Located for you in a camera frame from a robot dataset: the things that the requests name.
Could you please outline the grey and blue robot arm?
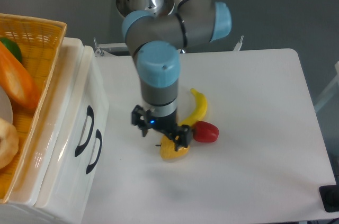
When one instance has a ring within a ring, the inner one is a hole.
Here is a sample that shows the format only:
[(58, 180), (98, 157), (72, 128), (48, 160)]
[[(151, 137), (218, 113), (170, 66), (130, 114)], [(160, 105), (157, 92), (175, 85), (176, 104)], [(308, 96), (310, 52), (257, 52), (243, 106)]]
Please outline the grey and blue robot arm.
[(177, 124), (180, 76), (179, 50), (229, 35), (229, 8), (213, 0), (174, 0), (172, 15), (158, 16), (149, 8), (131, 9), (122, 36), (135, 64), (144, 106), (136, 106), (131, 122), (144, 135), (149, 129), (165, 135), (175, 150), (188, 147), (190, 125)]

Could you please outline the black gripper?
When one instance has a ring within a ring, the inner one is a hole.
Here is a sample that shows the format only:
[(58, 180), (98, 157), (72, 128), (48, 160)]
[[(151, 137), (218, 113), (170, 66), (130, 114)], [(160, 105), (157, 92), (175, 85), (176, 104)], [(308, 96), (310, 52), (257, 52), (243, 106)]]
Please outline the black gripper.
[(187, 148), (192, 140), (192, 130), (187, 124), (177, 124), (177, 109), (164, 117), (154, 116), (150, 110), (144, 110), (140, 105), (136, 105), (131, 113), (131, 124), (137, 126), (145, 137), (149, 129), (163, 133), (174, 143), (174, 150)]

